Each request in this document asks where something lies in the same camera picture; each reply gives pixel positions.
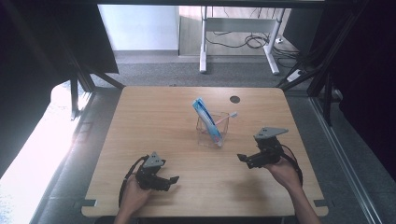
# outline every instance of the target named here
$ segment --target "black cable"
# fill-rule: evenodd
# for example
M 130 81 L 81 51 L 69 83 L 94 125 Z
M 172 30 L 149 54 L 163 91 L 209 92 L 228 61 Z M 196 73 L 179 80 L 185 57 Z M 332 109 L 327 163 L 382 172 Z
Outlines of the black cable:
M 149 158 L 149 155 L 141 157 L 139 160 L 137 160 L 134 165 L 131 166 L 131 169 L 129 169 L 128 173 L 125 175 L 125 177 L 122 180 L 122 185 L 120 188 L 120 195 L 119 195 L 119 207 L 121 206 L 121 202 L 122 202 L 122 195 L 123 192 L 125 191 L 126 188 L 126 183 L 128 182 L 129 177 L 132 175 L 132 173 L 134 172 L 134 168 L 136 167 L 136 165 L 141 162 L 141 161 L 146 161 Z
M 300 53 L 299 50 L 288 50 L 288 49 L 278 49 L 277 47 L 273 47 L 276 53 L 290 54 L 292 56 L 296 56 Z
M 206 41 L 211 43 L 211 44 L 214 44 L 214 45 L 222 45 L 224 47 L 231 48 L 231 49 L 242 48 L 242 47 L 244 47 L 247 44 L 247 43 L 245 43 L 245 44 L 240 45 L 240 46 L 229 46 L 229 45 L 221 44 L 221 43 L 218 43 L 218 42 L 212 42 L 212 41 L 208 40 L 207 38 L 206 38 Z
M 260 18 L 260 15 L 262 14 L 262 7 L 260 8 L 260 10 L 259 10 L 259 14 L 257 15 L 257 19 L 259 19 Z
M 297 158 L 294 156 L 294 153 L 291 151 L 291 149 L 285 145 L 281 145 L 282 147 L 285 147 L 288 149 L 288 151 L 291 153 L 291 156 L 294 157 L 291 158 L 290 156 L 288 156 L 285 152 L 283 152 L 283 154 L 281 155 L 283 158 L 285 158 L 288 162 L 291 163 L 291 165 L 293 166 L 294 170 L 297 172 L 298 178 L 300 179 L 300 184 L 301 186 L 303 185 L 303 171 L 300 169 L 300 166 L 298 165 L 297 162 Z
M 299 54 L 298 53 L 289 53 L 289 52 L 283 52 L 283 51 L 278 51 L 278 49 L 273 48 L 274 54 L 278 56 L 284 56 L 290 59 L 297 59 Z
M 227 34 L 230 34 L 230 33 L 232 33 L 231 31 L 229 31 L 229 32 L 224 32 L 224 33 L 219 33 L 219 34 L 217 34 L 216 32 L 212 32 L 214 35 L 227 35 Z
M 273 16 L 271 17 L 271 19 L 273 19 L 273 18 L 274 18 L 275 11 L 276 11 L 276 7 L 274 8 Z
M 225 7 L 223 7 L 223 11 L 224 11 L 225 14 L 227 15 L 227 17 L 230 18 L 230 16 L 228 15 L 228 13 L 225 11 Z
M 253 15 L 253 13 L 255 12 L 257 10 L 257 7 L 256 8 L 254 8 L 254 10 L 250 13 L 250 16 L 249 16 L 249 18 L 251 18 L 251 16 Z
M 252 40 L 256 41 L 256 43 L 258 43 L 259 46 L 252 46 L 252 45 L 250 45 L 249 42 L 252 41 Z M 251 49 L 260 49 L 260 48 L 262 48 L 262 47 L 267 43 L 267 41 L 266 41 L 264 38 L 262 38 L 261 36 L 259 36 L 259 35 L 254 35 L 253 33 L 251 33 L 250 35 L 248 35 L 248 36 L 245 38 L 245 43 L 247 43 L 247 45 L 248 45 Z

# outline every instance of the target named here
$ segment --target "black strap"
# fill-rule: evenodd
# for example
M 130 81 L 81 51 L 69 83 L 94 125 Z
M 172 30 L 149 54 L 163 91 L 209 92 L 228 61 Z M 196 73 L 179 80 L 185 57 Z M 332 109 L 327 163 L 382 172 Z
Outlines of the black strap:
M 120 189 L 120 195 L 119 195 L 119 207 L 121 206 L 121 202 L 122 202 L 122 195 L 123 192 L 125 191 L 126 188 L 126 183 L 128 182 L 129 177 L 132 175 L 132 173 L 134 172 L 134 168 L 136 167 L 136 165 L 141 162 L 141 161 L 146 161 L 149 158 L 149 155 L 141 157 L 139 160 L 137 160 L 134 165 L 131 166 L 131 169 L 129 169 L 128 173 L 126 174 L 126 176 L 123 178 L 122 180 L 122 185 L 121 185 L 121 189 Z
M 301 186 L 303 185 L 303 171 L 300 169 L 300 166 L 298 165 L 297 162 L 297 158 L 294 156 L 293 152 L 291 151 L 290 148 L 282 145 L 282 147 L 285 147 L 289 150 L 289 152 L 291 153 L 291 155 L 294 157 L 294 159 L 292 159 L 290 156 L 286 155 L 285 152 L 283 152 L 282 154 L 280 154 L 281 157 L 285 158 L 288 162 L 291 163 L 291 165 L 293 166 L 294 170 L 297 172 L 298 178 L 300 179 L 300 183 Z

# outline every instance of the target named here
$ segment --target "wall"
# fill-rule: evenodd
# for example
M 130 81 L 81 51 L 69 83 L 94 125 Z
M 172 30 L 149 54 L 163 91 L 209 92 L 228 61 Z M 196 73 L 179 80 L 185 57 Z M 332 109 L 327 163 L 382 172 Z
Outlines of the wall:
M 99 5 L 113 50 L 177 50 L 178 7 Z

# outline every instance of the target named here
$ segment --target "metal frame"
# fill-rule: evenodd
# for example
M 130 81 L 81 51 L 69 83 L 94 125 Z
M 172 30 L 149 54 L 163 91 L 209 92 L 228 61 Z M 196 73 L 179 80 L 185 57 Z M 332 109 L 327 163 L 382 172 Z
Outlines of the metal frame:
M 208 18 L 207 7 L 204 7 L 202 17 L 202 39 L 200 51 L 200 73 L 206 72 L 206 32 L 241 32 L 241 33 L 271 33 L 270 42 L 264 46 L 264 52 L 271 66 L 274 75 L 279 74 L 272 49 L 275 44 L 276 36 L 282 23 L 285 8 L 281 8 L 277 14 L 276 20 L 273 19 L 232 19 L 232 18 Z
M 367 193 L 367 190 L 365 189 L 358 175 L 356 174 L 355 169 L 350 163 L 347 154 L 345 153 L 341 143 L 337 138 L 337 135 L 332 129 L 332 126 L 330 126 L 328 124 L 328 121 L 323 118 L 323 116 L 321 116 L 321 114 L 323 114 L 323 111 L 321 109 L 320 102 L 317 98 L 310 97 L 309 99 L 318 117 L 319 123 L 322 126 L 330 145 L 332 146 L 332 151 L 334 152 L 336 159 L 340 163 L 346 179 L 350 187 L 352 188 L 352 191 L 355 193 L 356 199 L 361 205 L 362 212 L 364 213 L 370 224 L 382 223 L 373 201 L 371 200 L 369 194 Z

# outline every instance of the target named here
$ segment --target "desk leg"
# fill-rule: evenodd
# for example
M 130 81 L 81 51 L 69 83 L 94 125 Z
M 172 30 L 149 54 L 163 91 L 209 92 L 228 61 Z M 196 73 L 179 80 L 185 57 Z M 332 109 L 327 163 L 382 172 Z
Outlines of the desk leg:
M 201 52 L 199 58 L 199 72 L 206 72 L 206 12 L 207 7 L 204 7 L 204 14 L 202 17 L 202 40 L 201 40 Z
M 274 46 L 274 43 L 276 40 L 277 33 L 279 32 L 280 24 L 282 24 L 282 18 L 283 18 L 284 13 L 285 13 L 285 8 L 281 8 L 279 13 L 277 14 L 277 17 L 276 17 L 276 23 L 275 23 L 273 32 L 271 33 L 270 42 L 268 43 L 268 45 L 263 47 L 265 56 L 267 56 L 268 63 L 270 64 L 271 70 L 274 75 L 279 74 L 279 69 L 277 69 L 277 65 L 274 60 L 274 56 L 272 55 L 272 49 L 273 49 L 273 46 Z

